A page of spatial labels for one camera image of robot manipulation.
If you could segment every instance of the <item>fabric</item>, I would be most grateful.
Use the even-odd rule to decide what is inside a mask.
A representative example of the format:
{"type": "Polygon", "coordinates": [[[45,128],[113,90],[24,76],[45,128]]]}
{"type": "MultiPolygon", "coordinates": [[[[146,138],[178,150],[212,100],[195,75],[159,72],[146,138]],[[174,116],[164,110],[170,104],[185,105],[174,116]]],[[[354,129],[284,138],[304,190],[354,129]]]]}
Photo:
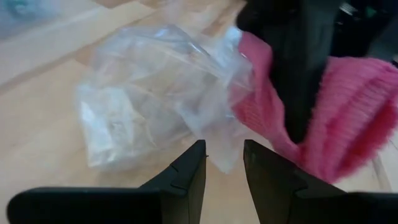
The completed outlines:
{"type": "Polygon", "coordinates": [[[365,165],[398,123],[398,69],[373,58],[330,57],[307,135],[295,144],[269,79],[271,47],[245,32],[239,51],[253,64],[255,91],[233,107],[237,118],[279,154],[324,181],[335,182],[365,165]]]}

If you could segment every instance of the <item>black object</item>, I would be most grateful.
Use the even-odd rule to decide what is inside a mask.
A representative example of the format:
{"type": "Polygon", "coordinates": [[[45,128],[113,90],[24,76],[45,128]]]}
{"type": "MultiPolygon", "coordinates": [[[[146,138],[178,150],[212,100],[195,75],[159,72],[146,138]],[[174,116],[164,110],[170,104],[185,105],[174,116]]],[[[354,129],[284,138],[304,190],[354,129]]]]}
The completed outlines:
{"type": "Polygon", "coordinates": [[[138,189],[45,187],[16,195],[10,223],[199,224],[206,144],[197,141],[138,189]]]}
{"type": "Polygon", "coordinates": [[[346,193],[253,140],[244,165],[262,224],[398,223],[398,194],[346,193]]]}
{"type": "MultiPolygon", "coordinates": [[[[9,203],[10,223],[199,223],[205,142],[138,189],[38,188],[9,203]]],[[[398,223],[397,194],[346,193],[253,140],[244,165],[262,224],[398,223]]]]}
{"type": "Polygon", "coordinates": [[[307,133],[341,3],[249,0],[236,19],[238,28],[272,47],[271,82],[284,103],[285,127],[293,142],[301,142],[307,133]]]}

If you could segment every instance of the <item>knit texture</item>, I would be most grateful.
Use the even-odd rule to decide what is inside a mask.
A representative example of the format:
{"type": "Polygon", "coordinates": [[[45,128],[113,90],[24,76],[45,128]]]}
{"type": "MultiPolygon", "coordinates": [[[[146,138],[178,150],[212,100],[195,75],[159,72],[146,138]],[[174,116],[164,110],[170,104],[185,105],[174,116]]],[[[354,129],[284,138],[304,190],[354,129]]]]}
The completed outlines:
{"type": "Polygon", "coordinates": [[[245,32],[239,51],[253,65],[255,90],[233,106],[237,118],[324,181],[335,182],[365,165],[398,123],[398,69],[373,58],[330,57],[307,135],[294,144],[284,127],[283,102],[269,79],[271,47],[245,32]]]}

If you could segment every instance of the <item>crumpled plastic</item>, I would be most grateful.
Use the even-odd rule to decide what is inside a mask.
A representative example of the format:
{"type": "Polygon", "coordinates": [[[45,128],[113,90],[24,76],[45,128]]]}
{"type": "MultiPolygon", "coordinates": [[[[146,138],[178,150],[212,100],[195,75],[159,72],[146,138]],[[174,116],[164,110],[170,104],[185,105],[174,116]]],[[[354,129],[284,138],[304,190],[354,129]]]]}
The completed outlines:
{"type": "Polygon", "coordinates": [[[89,166],[129,169],[193,134],[229,172],[242,148],[231,107],[253,91],[236,35],[190,37],[167,25],[126,28],[107,40],[76,89],[89,166]]]}

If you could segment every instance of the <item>light wood floor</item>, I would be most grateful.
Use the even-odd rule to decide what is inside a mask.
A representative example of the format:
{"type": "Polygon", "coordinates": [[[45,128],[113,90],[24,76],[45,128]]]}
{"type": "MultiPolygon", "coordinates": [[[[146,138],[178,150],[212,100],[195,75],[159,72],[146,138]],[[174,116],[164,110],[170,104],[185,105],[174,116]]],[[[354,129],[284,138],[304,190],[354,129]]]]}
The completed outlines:
{"type": "MultiPolygon", "coordinates": [[[[56,19],[0,40],[0,223],[6,223],[9,199],[22,190],[48,185],[137,187],[166,168],[188,142],[128,172],[104,174],[87,168],[74,86],[90,69],[93,49],[120,27],[156,24],[169,16],[186,30],[217,37],[233,24],[243,4],[185,0],[182,10],[170,15],[160,10],[163,4],[157,0],[63,0],[56,19]]],[[[398,192],[396,146],[398,134],[368,166],[337,186],[398,192]]],[[[230,175],[208,162],[201,222],[259,223],[242,162],[230,175]]]]}

